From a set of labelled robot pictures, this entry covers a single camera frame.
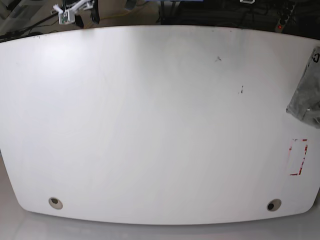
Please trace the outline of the red tape rectangle marking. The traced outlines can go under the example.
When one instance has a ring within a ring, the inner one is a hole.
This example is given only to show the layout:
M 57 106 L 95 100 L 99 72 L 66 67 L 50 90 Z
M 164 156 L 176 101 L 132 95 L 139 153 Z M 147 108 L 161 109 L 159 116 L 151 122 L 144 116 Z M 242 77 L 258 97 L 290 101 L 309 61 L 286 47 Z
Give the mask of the red tape rectangle marking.
M 290 176 L 300 176 L 306 160 L 308 150 L 308 140 L 293 139 L 289 147 L 288 154 L 288 172 Z

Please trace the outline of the power strip with red light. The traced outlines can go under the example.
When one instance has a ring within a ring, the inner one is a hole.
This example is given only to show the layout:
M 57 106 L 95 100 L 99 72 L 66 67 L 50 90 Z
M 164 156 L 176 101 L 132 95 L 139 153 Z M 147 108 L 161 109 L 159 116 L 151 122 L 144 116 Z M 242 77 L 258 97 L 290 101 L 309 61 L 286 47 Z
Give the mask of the power strip with red light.
M 275 26 L 275 32 L 276 33 L 282 33 L 287 22 L 290 19 L 290 16 L 294 10 L 294 5 L 287 5 L 283 8 L 283 10 L 280 12 L 280 18 Z

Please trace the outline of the grey T-shirt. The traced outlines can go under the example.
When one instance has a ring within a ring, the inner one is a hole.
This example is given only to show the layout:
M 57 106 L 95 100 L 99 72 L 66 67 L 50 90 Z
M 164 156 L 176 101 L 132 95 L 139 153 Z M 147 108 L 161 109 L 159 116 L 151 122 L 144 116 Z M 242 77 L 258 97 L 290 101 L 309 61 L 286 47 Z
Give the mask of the grey T-shirt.
M 286 112 L 304 124 L 320 128 L 320 48 L 313 49 Z

